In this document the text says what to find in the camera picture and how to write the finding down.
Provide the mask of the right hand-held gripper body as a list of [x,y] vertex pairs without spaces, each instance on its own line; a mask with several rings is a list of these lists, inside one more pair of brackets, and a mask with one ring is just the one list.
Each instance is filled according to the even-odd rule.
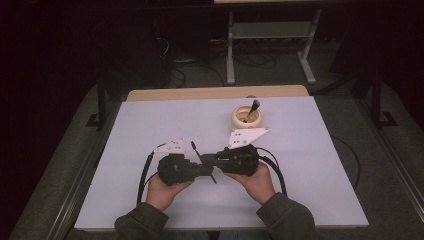
[[233,129],[227,146],[216,153],[217,167],[224,173],[253,175],[259,161],[253,142],[268,132],[268,128]]

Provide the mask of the person's left hand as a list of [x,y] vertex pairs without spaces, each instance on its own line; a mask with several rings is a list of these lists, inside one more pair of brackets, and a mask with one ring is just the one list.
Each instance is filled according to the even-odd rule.
[[172,204],[175,197],[190,185],[191,182],[168,186],[155,176],[148,184],[146,202],[163,212]]

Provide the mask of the fluffy black makeup brush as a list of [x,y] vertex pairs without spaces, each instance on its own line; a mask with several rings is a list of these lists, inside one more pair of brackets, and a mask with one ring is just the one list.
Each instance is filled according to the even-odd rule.
[[247,122],[247,120],[248,120],[248,118],[249,118],[249,116],[254,112],[254,111],[256,111],[258,108],[259,108],[259,106],[260,106],[260,102],[257,100],[257,99],[255,99],[253,102],[252,102],[252,105],[251,105],[251,108],[250,108],[250,110],[249,110],[249,112],[248,112],[248,114],[246,115],[246,117],[243,119],[243,122],[244,123],[246,123]]

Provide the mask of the thin black makeup brush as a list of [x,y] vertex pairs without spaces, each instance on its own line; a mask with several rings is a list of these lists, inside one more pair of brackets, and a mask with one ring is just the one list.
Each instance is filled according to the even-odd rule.
[[[197,154],[197,156],[198,156],[198,158],[199,158],[199,160],[200,160],[200,156],[201,156],[201,154],[198,152],[197,147],[196,147],[196,144],[195,144],[194,142],[191,142],[191,146],[192,146],[193,150],[195,151],[195,153]],[[211,175],[210,177],[211,177],[211,179],[212,179],[212,181],[213,181],[214,183],[217,183],[216,179],[215,179],[215,178],[214,178],[214,176],[213,176],[213,173],[212,173],[212,175]]]

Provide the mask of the white board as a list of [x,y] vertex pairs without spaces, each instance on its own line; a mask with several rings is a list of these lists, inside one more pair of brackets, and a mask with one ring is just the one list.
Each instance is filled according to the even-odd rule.
[[[227,146],[231,114],[249,99],[125,102],[98,164],[75,223],[86,231],[111,230],[136,205],[141,173],[155,147],[182,139],[186,156],[216,153]],[[256,145],[272,152],[282,174],[276,188],[303,204],[321,228],[355,228],[368,220],[341,164],[316,102],[311,97],[271,97],[260,101],[269,132]],[[259,207],[233,179],[215,170],[181,192],[166,213],[170,230],[260,228]]]

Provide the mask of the cream ribbed brush holder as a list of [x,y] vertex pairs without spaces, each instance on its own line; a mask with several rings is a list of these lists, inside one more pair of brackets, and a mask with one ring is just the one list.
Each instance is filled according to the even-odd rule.
[[233,129],[252,129],[262,125],[263,116],[259,109],[250,112],[250,106],[239,106],[235,108],[231,115]]

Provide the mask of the black metal stand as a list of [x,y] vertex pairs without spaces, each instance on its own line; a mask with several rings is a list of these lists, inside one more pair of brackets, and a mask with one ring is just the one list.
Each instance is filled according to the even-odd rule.
[[106,120],[106,89],[104,85],[103,75],[100,75],[97,82],[97,112],[91,114],[86,126],[95,127],[100,131]]
[[382,79],[377,70],[373,74],[371,95],[371,120],[381,130],[386,126],[397,126],[397,122],[390,112],[381,111]]

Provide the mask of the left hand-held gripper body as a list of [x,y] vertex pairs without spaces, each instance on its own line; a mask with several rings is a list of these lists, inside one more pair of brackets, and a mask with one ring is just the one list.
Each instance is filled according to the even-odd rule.
[[161,144],[154,149],[154,152],[166,154],[159,161],[157,172],[168,186],[191,182],[198,177],[198,169],[189,169],[190,160],[185,158],[186,148],[182,139]]

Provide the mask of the white metal desk frame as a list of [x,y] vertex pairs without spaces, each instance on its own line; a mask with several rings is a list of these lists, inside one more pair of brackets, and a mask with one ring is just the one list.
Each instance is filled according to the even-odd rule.
[[309,84],[316,83],[315,76],[308,62],[308,54],[319,24],[322,10],[316,9],[310,21],[291,22],[235,22],[233,13],[228,17],[228,37],[226,56],[226,79],[229,85],[235,84],[235,71],[233,60],[233,41],[245,39],[289,39],[301,38],[306,40],[302,51],[297,52],[298,60]]

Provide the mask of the person's right hand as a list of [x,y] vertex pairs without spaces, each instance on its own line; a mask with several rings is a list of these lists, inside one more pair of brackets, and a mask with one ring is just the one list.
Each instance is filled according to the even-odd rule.
[[252,176],[227,173],[227,176],[239,182],[256,202],[265,204],[276,194],[269,168],[260,162],[257,171]]

